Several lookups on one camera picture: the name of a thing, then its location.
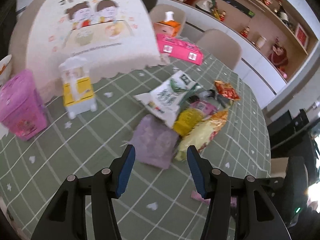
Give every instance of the white bowl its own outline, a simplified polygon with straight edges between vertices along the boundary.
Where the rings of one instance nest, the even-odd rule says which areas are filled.
[[[2,69],[3,65],[6,65],[6,68],[0,75],[0,88],[10,79],[10,74],[12,71],[11,59],[12,59],[12,55],[8,55],[0,61],[0,69]]]

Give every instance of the red snack package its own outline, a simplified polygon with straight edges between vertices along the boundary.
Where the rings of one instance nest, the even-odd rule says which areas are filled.
[[[225,83],[220,80],[215,80],[214,84],[218,90],[218,93],[225,98],[231,99],[233,101],[240,100],[240,97],[238,96],[236,90],[231,86],[230,83]]]

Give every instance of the dining table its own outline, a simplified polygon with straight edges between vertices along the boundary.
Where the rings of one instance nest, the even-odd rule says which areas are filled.
[[[0,196],[27,237],[68,175],[92,176],[122,155],[137,125],[149,114],[133,96],[156,88],[177,70],[189,75],[202,91],[215,89],[214,81],[220,80],[229,82],[240,97],[229,108],[224,127],[201,152],[202,157],[229,176],[269,177],[268,130],[252,90],[212,54],[201,52],[201,65],[170,58],[165,66],[101,79],[93,84],[97,111],[72,120],[63,98],[54,97],[45,104],[45,130],[28,141],[12,133],[1,139]],[[208,205],[190,197],[196,190],[190,174],[187,161],[173,158],[164,170],[136,160],[126,191],[112,200],[122,239],[200,239]],[[94,240],[89,196],[85,204],[87,236]],[[234,239],[235,227],[230,218],[228,240]]]

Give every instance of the wooden shelf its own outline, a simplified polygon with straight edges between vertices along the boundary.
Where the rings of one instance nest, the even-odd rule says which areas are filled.
[[[259,0],[247,1],[249,1],[252,5],[261,10],[287,36],[287,38],[292,42],[292,44],[295,45],[295,47],[297,47],[299,50],[303,51],[306,55],[308,55],[308,52],[300,43],[300,41],[296,38],[296,36],[290,31],[287,25],[285,25],[284,22],[273,13],[273,11],[268,6],[266,6]]]

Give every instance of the yellow snack bag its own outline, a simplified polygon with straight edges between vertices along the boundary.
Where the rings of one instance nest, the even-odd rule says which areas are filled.
[[[177,161],[186,160],[187,149],[190,145],[196,146],[198,152],[201,152],[226,124],[227,119],[228,109],[224,109],[223,111],[211,115],[208,119],[199,122],[180,142],[175,159]]]
[[[204,114],[201,111],[195,108],[188,108],[179,115],[178,120],[173,125],[173,130],[184,137],[203,118]]]

